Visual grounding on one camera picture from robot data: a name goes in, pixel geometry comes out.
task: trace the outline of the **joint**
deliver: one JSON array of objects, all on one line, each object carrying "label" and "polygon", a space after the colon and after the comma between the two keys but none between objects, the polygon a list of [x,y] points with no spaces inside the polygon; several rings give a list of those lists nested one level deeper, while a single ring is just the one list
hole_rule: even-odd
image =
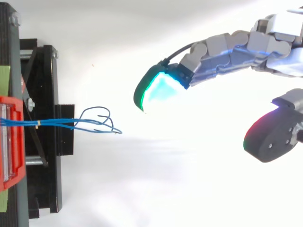
[{"label": "joint", "polygon": [[300,113],[303,113],[303,89],[296,88],[290,90],[286,94],[273,99],[272,103],[279,107],[290,107]]}]

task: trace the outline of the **red box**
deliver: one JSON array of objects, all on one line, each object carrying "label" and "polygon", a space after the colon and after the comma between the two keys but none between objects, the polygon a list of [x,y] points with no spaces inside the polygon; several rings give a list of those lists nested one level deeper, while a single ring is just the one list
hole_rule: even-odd
[{"label": "red box", "polygon": [[[9,105],[7,110],[9,111],[9,120],[23,121],[23,102],[22,100],[13,97],[3,97],[0,96],[0,105]],[[12,175],[9,176],[8,180],[4,180],[4,159],[2,151],[2,127],[0,126],[0,192],[5,191],[8,188],[17,184],[25,176],[25,145],[24,145],[24,129],[23,127],[10,127],[9,133],[10,139],[8,140],[7,146],[10,145],[10,168],[12,170]]]}]

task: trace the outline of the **white background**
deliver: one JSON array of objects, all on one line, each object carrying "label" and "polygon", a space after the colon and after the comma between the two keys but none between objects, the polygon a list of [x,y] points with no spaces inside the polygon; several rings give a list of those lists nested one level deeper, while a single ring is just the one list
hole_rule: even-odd
[{"label": "white background", "polygon": [[62,158],[63,209],[42,210],[31,227],[303,226],[302,145],[268,164],[242,148],[267,103],[302,79],[243,70],[189,89],[163,116],[133,104],[148,68],[178,48],[249,31],[301,0],[9,2],[21,38],[59,50],[60,103],[76,116],[106,106],[124,132],[75,132],[74,156]]}]

